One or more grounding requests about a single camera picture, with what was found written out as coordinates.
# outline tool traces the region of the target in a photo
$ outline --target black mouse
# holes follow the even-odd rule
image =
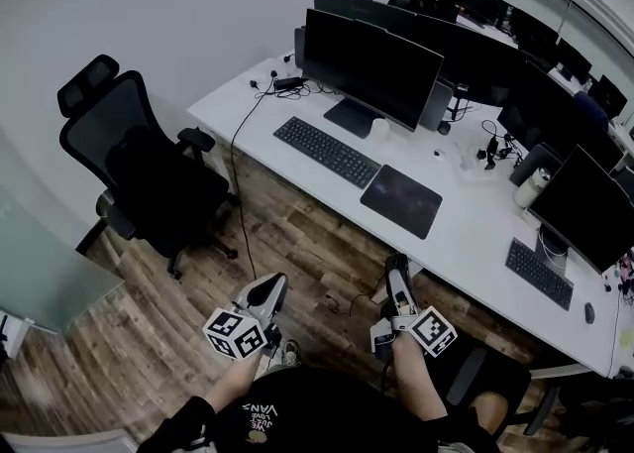
[[[447,136],[449,134],[449,131],[452,130],[452,124],[450,124],[449,122],[441,122],[438,126],[438,129],[436,130],[443,136]]]
[[[592,324],[594,322],[594,307],[590,302],[585,304],[585,322],[587,324]]]

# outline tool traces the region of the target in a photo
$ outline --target black mouse pad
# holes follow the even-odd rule
[[[443,197],[402,172],[383,166],[361,197],[361,203],[423,240],[434,223]]]

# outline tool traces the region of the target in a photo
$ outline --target black keyboard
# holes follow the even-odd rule
[[[380,164],[299,118],[292,117],[273,135],[359,188],[365,188],[380,168]]]
[[[506,268],[546,294],[557,305],[569,310],[573,285],[549,268],[532,250],[516,238],[506,257]]]

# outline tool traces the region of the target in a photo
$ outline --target monitor stand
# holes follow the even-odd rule
[[[544,241],[544,245],[548,248],[548,253],[544,245],[542,245],[540,237]],[[562,241],[555,232],[544,224],[542,224],[538,232],[535,254],[556,274],[562,277],[565,276],[568,244]]]
[[[382,118],[358,102],[344,99],[324,113],[324,118],[365,139],[376,118]]]

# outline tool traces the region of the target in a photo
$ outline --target sneaker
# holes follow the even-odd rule
[[[299,344],[289,340],[281,350],[281,364],[284,367],[299,367],[301,365],[301,351]]]

